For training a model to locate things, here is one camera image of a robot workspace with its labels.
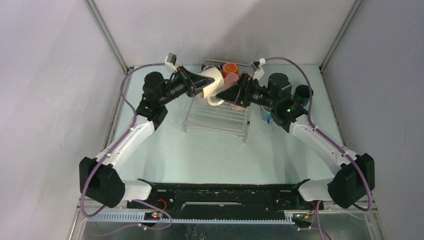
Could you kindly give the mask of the cream mug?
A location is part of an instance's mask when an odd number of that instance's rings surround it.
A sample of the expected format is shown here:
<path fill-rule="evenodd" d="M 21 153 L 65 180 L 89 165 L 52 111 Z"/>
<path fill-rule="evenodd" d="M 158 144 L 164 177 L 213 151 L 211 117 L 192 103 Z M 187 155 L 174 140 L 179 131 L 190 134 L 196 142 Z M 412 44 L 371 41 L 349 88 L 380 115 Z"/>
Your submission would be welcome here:
<path fill-rule="evenodd" d="M 214 80 L 213 83 L 204 87 L 202 92 L 198 95 L 198 97 L 201 99 L 201 103 L 205 103 L 213 107 L 222 105 L 225 102 L 224 100 L 212 100 L 213 97 L 215 97 L 218 93 L 222 92 L 226 88 L 224 77 L 220 70 L 212 66 L 200 72 L 199 75 L 203 77 L 210 77 Z"/>

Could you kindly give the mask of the light blue dotted mug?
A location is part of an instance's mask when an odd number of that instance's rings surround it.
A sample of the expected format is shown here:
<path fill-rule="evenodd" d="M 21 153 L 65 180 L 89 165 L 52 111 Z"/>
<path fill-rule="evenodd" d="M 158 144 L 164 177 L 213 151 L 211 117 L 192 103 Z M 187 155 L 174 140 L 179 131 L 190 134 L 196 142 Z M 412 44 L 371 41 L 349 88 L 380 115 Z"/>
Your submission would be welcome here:
<path fill-rule="evenodd" d="M 269 107 L 265 107 L 265 106 L 260 107 L 261 119 L 269 125 L 272 125 L 274 122 L 271 111 L 272 109 Z"/>

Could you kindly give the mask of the dark teal mug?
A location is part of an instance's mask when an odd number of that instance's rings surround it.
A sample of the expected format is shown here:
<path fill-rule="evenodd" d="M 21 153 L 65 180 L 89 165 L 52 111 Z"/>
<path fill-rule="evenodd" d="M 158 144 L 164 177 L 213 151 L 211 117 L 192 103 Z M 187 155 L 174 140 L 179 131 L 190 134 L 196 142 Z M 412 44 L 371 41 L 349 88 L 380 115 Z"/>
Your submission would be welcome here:
<path fill-rule="evenodd" d="M 313 95 L 314 91 L 310 89 L 308 85 L 301 84 L 294 89 L 292 100 L 298 105 L 306 107 Z"/>

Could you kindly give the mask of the pink ghost pattern mug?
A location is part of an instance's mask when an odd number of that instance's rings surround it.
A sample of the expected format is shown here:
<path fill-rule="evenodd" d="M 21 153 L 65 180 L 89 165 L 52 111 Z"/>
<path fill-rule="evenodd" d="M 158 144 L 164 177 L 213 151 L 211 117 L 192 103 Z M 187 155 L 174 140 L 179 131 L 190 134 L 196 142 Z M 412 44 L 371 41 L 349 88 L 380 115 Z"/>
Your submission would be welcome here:
<path fill-rule="evenodd" d="M 246 110 L 246 108 L 245 108 L 245 107 L 238 106 L 238 105 L 236 105 L 236 104 L 230 104 L 230 108 L 231 108 L 232 110 L 234 110 L 234 111 L 237 111 L 237 112 L 242 112 L 242 111 L 245 111 L 245 110 Z"/>

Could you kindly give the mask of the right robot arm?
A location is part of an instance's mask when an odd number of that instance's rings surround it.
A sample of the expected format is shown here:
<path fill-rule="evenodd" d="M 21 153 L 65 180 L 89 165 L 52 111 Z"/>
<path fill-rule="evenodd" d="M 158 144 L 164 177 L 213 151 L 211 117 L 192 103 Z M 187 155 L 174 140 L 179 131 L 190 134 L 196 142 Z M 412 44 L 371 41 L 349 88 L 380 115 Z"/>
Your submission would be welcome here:
<path fill-rule="evenodd" d="M 333 178 L 306 179 L 296 185 L 290 196 L 295 208 L 304 209 L 311 201 L 333 201 L 344 209 L 356 206 L 363 197 L 372 202 L 374 159 L 342 146 L 321 130 L 305 109 L 305 102 L 310 103 L 312 97 L 294 92 L 285 74 L 273 73 L 267 86 L 260 86 L 257 79 L 243 73 L 216 98 L 243 108 L 251 104 L 267 108 L 276 125 L 312 149 L 329 168 Z"/>

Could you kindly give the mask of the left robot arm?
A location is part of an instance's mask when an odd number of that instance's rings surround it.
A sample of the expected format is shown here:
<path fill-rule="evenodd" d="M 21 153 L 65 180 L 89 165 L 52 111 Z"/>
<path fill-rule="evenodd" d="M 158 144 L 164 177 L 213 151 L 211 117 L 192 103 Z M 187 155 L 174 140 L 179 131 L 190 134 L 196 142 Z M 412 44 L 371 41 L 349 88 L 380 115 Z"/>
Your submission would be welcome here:
<path fill-rule="evenodd" d="M 165 79 L 158 72 L 144 78 L 142 98 L 137 108 L 131 106 L 133 117 L 125 130 L 96 157 L 84 157 L 79 163 L 81 197 L 91 198 L 108 208 L 122 201 L 138 200 L 145 208 L 153 208 L 158 194 L 146 180 L 123 180 L 122 169 L 139 145 L 152 135 L 164 121 L 166 104 L 182 95 L 194 97 L 205 93 L 223 80 L 215 67 L 193 73 L 184 66 L 172 67 Z"/>

